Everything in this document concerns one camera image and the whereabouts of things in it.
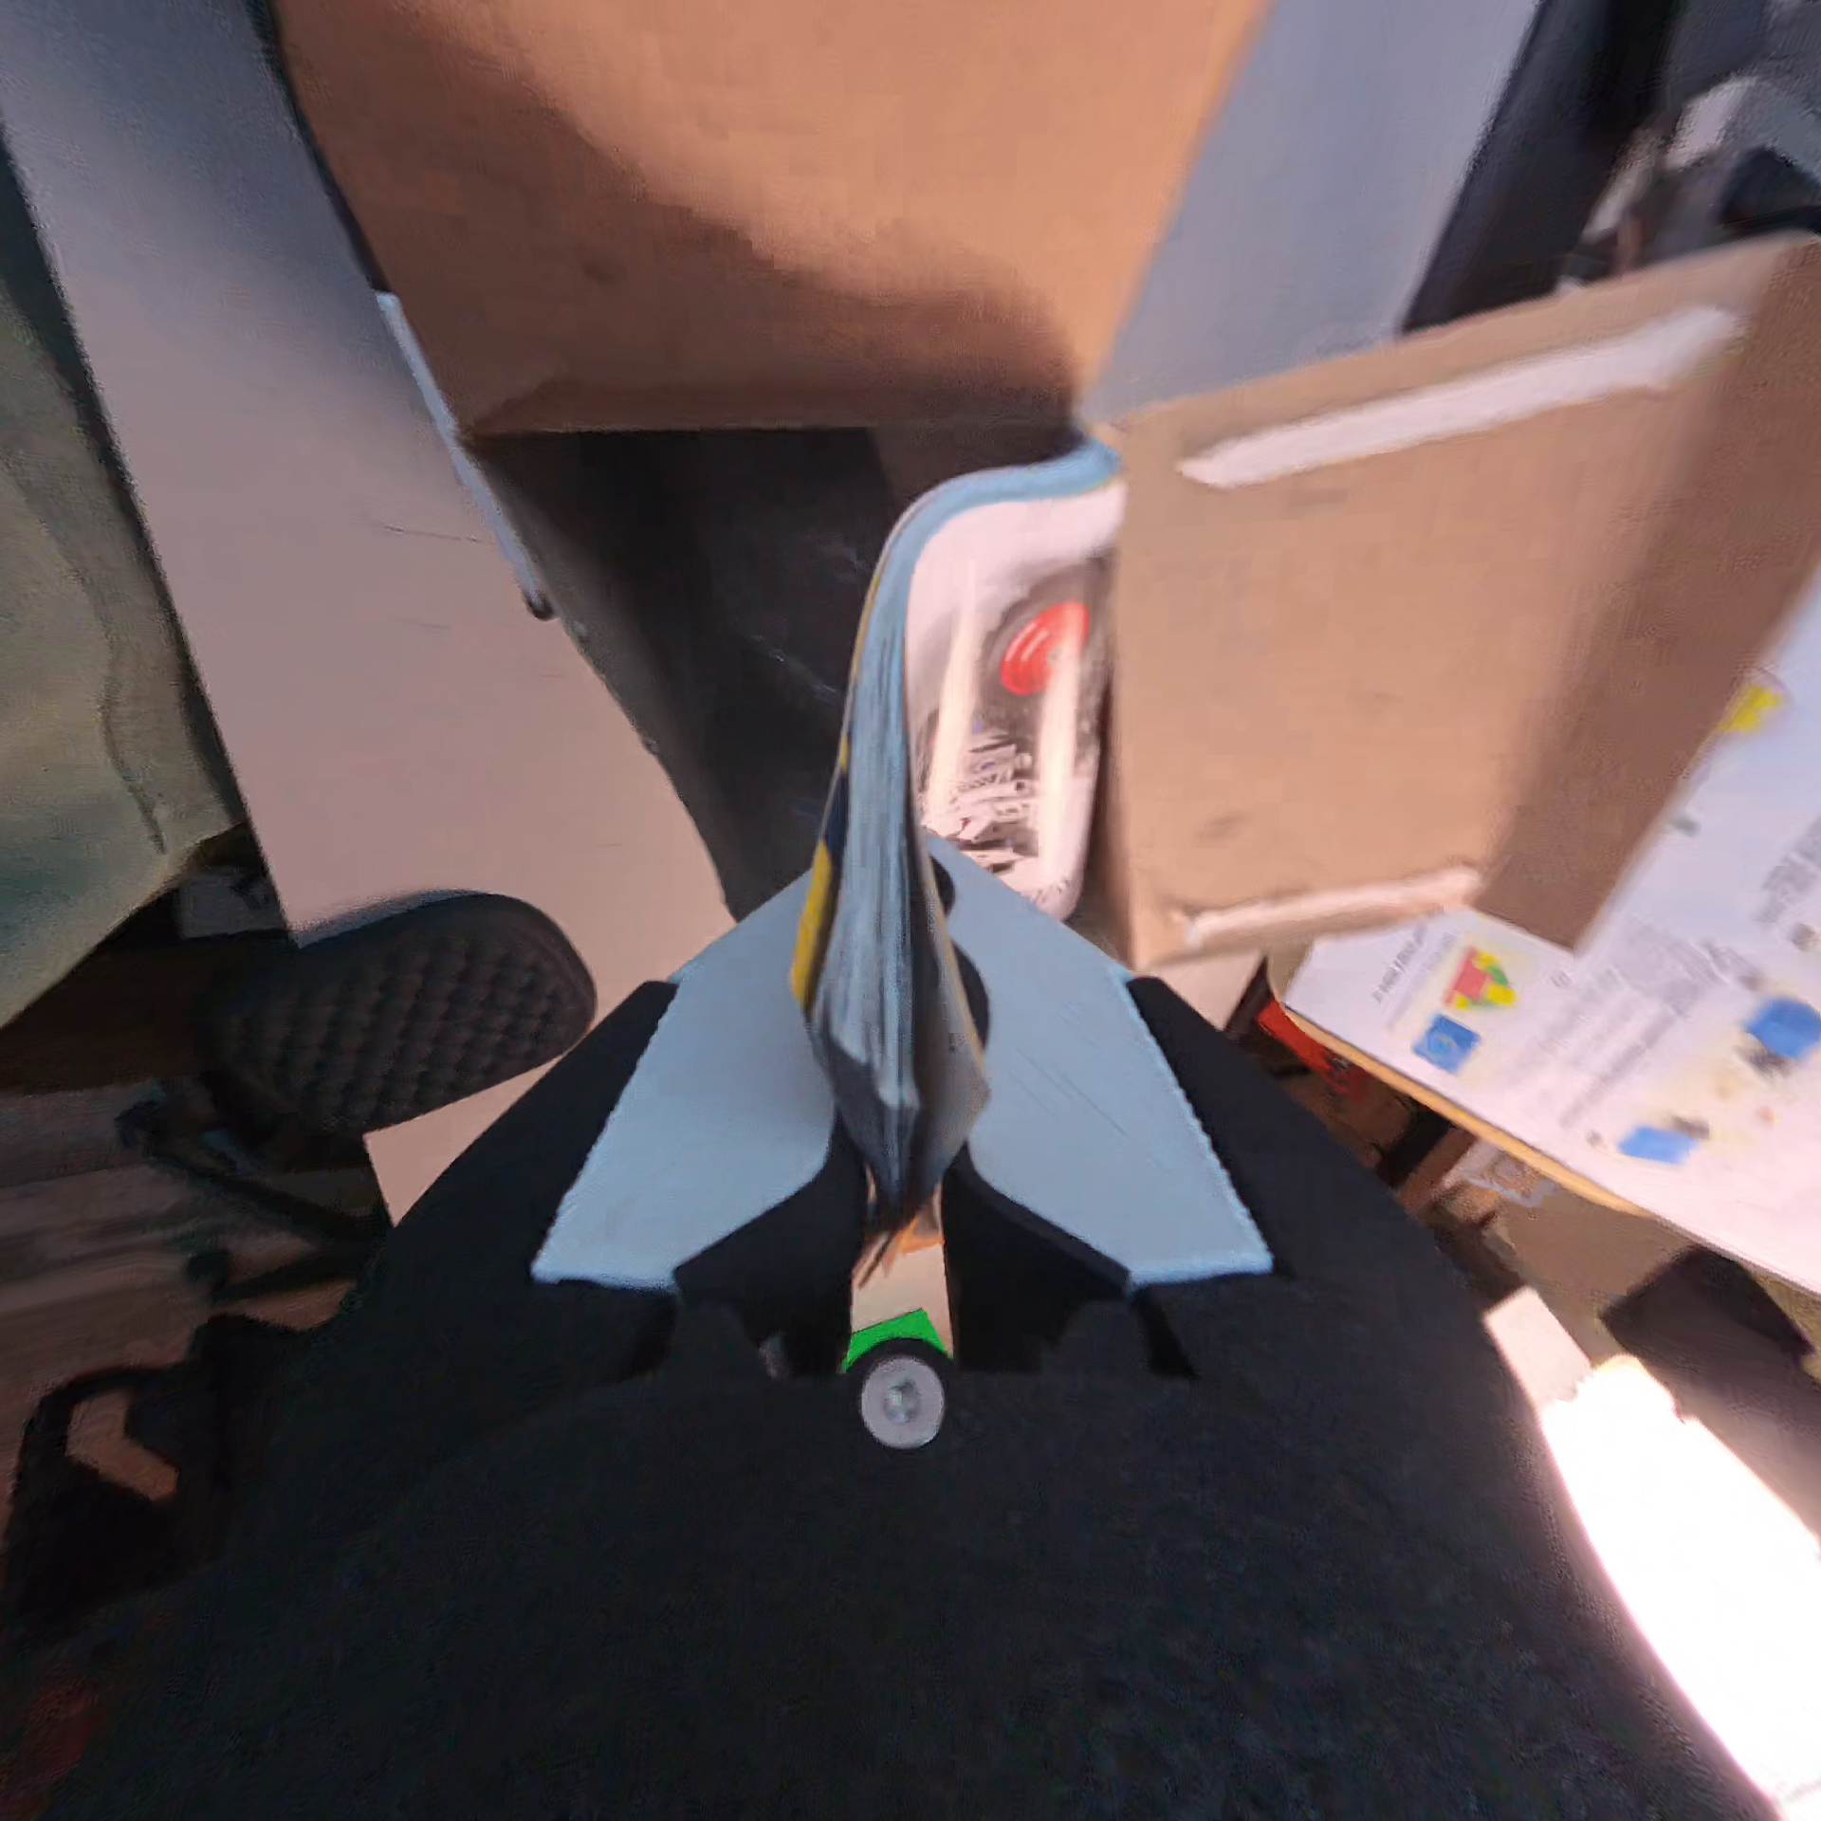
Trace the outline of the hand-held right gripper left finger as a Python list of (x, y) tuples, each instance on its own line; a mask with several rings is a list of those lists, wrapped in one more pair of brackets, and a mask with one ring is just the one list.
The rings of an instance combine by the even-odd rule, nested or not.
[(533, 1259), (543, 1284), (846, 1333), (867, 1172), (791, 990), (800, 876), (679, 967)]

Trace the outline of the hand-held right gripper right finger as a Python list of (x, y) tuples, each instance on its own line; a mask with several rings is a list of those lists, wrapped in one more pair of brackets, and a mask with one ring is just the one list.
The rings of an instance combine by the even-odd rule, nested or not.
[(1178, 1346), (1168, 1293), (1273, 1251), (1134, 997), (1136, 976), (964, 853), (937, 853), (990, 1096), (945, 1183), (954, 1342), (1064, 1346), (1121, 1308)]

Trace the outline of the instruction booklet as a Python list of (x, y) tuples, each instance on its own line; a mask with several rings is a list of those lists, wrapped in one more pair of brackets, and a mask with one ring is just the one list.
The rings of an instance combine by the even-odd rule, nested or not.
[(988, 1005), (935, 842), (1026, 904), (1081, 904), (1106, 703), (1119, 453), (1064, 453), (928, 489), (861, 606), (789, 986), (867, 1170), (842, 1367), (941, 1363), (941, 1172), (988, 1105)]

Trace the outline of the toy truck box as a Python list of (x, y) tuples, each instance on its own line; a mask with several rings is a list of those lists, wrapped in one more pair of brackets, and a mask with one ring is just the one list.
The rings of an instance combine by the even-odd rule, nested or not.
[[(275, 3), (486, 443), (1058, 430), (1269, 9)], [(1129, 413), (1129, 954), (1584, 937), (1817, 559), (1815, 305), (1758, 237)]]

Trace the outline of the large printed instruction sheet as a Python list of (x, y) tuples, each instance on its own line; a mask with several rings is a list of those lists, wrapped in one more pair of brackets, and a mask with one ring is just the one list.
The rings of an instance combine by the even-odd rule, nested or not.
[(1318, 940), (1280, 995), (1459, 1124), (1817, 1293), (1817, 586), (1580, 944), (1464, 908)]

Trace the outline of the person's torso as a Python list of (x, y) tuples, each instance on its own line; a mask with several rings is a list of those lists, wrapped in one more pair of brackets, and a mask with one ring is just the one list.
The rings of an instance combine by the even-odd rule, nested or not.
[(4, 275), (4, 1022), (245, 819), (53, 305)]

